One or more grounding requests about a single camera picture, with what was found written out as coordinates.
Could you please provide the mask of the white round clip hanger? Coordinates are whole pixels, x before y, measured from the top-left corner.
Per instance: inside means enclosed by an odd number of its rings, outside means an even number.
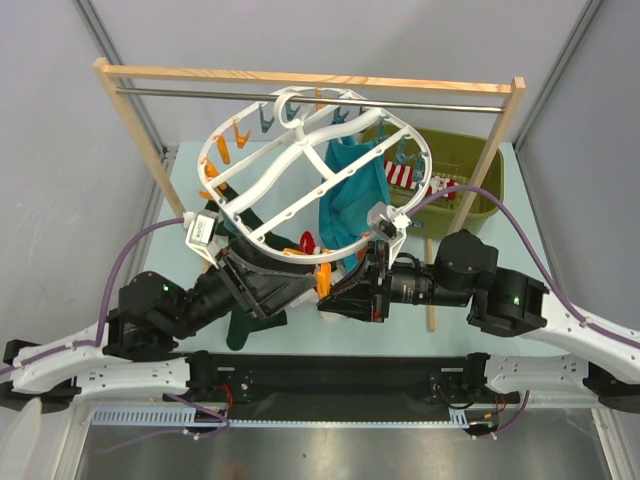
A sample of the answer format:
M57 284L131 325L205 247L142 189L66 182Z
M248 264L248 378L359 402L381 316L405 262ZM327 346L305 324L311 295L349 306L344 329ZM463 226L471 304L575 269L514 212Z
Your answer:
M391 114L399 118L397 115L393 114L392 110L393 109L390 111ZM352 137L356 144L373 142L375 147L372 150L374 150L383 141L393 136L397 130L397 127L389 121L379 119L367 129L345 137ZM284 131L284 128L274 117L273 103L264 103L260 105L257 111L236 121L235 126L227 129L224 134L218 137L217 141L210 147L208 155L205 158L208 175L219 175L229 167L237 164L239 161L266 146L269 142L275 140L277 137L282 135ZM320 143L315 148L324 163L327 146L331 140ZM394 147L396 149L396 159L401 162L405 160L403 157L403 150L404 144L407 140L414 141L413 137L406 136L400 142L390 147ZM271 163L279 157L285 149L284 145L278 145L271 152L261 156L258 160L253 162L251 166L234 175L229 181L220 184L216 189L216 193L227 202L237 199L240 194L246 192L266 172ZM428 184L432 177L432 170L430 172L425 170L426 163L421 149L416 155L416 158L422 163L421 171L423 177L417 181L417 190L415 191L414 196L402 206L395 206L392 204L392 201L390 204L387 204L398 209L402 209L410 219L413 210L418 207L422 200L428 195ZM262 199L258 200L247 210L241 212L240 218L245 226L252 230L258 229L265 221L282 212L287 206L301 199L312 189L320 186L323 181L323 177L314 168L307 157L300 156L286 169ZM203 190L206 191L211 200L214 201L212 195L203 186L202 182L201 184ZM319 254L333 251L323 245L319 235L318 220L320 199L310 203L299 211L291 220L283 222L268 233L266 236L267 245L279 251L282 251L284 248L299 250L301 234L304 231L310 231L317 245L320 247ZM219 208L219 214L222 214L219 205L217 203L216 205ZM367 240L362 248L372 240L380 239L384 241L370 229L366 233L362 234L362 238ZM334 262L353 262L357 252L346 256L342 260Z

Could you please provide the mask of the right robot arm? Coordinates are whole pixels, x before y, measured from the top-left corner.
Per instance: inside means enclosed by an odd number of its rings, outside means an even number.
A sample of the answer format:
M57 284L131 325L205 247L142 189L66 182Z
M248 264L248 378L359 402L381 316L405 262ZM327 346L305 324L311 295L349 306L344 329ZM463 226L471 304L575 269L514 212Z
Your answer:
M604 407L639 411L639 335L583 310L543 282L498 265L496 248L463 230L445 237L431 263L383 241L369 244L358 265L330 288L318 309L382 322L391 305L459 307L466 321L499 338L552 345L555 357L470 354L463 393L574 392Z

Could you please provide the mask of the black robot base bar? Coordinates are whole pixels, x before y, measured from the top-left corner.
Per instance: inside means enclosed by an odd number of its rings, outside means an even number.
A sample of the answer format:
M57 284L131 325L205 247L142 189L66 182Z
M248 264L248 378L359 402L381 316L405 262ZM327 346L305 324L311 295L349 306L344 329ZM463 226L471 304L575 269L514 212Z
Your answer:
M195 402L231 399L253 403L273 394L344 396L406 395L429 403L491 403L487 354L465 357L356 357L211 354L187 357L185 397Z

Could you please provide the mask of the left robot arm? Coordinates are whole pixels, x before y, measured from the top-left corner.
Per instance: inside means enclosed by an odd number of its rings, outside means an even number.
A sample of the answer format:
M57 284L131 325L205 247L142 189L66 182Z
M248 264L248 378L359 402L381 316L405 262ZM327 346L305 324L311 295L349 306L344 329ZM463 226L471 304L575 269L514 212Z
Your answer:
M251 331L282 324L285 309L309 291L326 296L329 265L294 264L234 240L188 290L155 272L122 287L118 306L101 305L92 330L46 346L12 340L4 360L11 379L1 385L2 406L18 410L39 398L64 410L80 390L76 373L108 360L149 363L169 357L178 341L231 315Z

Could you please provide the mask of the red white striped santa sock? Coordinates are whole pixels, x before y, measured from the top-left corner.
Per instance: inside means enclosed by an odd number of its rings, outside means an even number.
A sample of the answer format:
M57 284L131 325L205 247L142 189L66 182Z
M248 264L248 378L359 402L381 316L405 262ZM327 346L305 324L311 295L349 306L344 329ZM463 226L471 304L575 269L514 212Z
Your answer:
M310 231L304 231L301 234L299 250L306 255L315 255L320 253L320 247L317 245Z

